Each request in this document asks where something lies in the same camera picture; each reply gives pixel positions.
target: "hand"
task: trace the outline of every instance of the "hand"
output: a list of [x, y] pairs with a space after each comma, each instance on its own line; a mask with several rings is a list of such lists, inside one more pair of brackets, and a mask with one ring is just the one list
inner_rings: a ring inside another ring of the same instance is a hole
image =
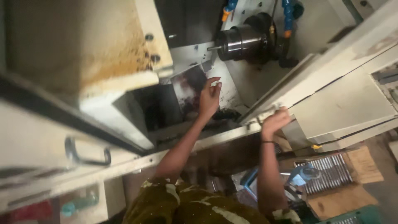
[[279, 110], [263, 121], [262, 138], [265, 141], [272, 141], [273, 134], [287, 125], [291, 121], [287, 107], [283, 106]]
[[220, 104], [222, 83], [218, 83], [216, 86], [211, 86], [213, 82], [220, 80], [220, 78], [221, 77], [209, 78], [200, 93], [199, 117], [206, 121], [213, 116]]

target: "wrist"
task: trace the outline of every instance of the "wrist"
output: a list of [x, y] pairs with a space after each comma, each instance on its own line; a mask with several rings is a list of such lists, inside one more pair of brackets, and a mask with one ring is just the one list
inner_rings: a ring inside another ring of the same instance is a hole
[[196, 118], [196, 123], [199, 123], [199, 124], [205, 126], [209, 122], [210, 118], [211, 117], [199, 114], [199, 116]]
[[263, 141], [273, 141], [273, 133], [263, 131], [261, 138]]

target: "red object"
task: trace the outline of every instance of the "red object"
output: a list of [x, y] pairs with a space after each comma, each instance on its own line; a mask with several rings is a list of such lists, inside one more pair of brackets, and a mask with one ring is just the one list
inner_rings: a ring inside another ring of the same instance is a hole
[[48, 220], [53, 216], [50, 201], [45, 200], [10, 212], [11, 223], [24, 220]]

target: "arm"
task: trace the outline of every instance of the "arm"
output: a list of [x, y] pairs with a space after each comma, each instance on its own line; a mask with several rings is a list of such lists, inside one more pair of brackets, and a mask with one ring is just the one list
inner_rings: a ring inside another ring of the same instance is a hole
[[211, 86], [211, 83], [218, 80], [220, 80], [220, 77], [213, 77], [207, 80], [200, 96], [199, 116], [189, 131], [160, 161], [154, 177], [169, 178], [171, 183], [177, 181], [200, 132], [219, 107], [222, 83], [218, 83], [217, 86]]
[[260, 167], [257, 176], [258, 208], [262, 214], [272, 217], [272, 212], [288, 208], [283, 182], [279, 175], [278, 161], [276, 160], [273, 143], [275, 131], [290, 122], [286, 107], [277, 110], [274, 115], [264, 120], [261, 137]]

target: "metal rods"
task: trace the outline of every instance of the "metal rods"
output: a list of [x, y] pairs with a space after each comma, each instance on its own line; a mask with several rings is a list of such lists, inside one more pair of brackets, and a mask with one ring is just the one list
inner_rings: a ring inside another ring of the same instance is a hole
[[307, 163], [311, 163], [321, 172], [320, 178], [311, 179], [304, 186], [308, 195], [332, 190], [353, 182], [341, 154], [309, 162], [296, 162], [295, 166], [304, 166]]

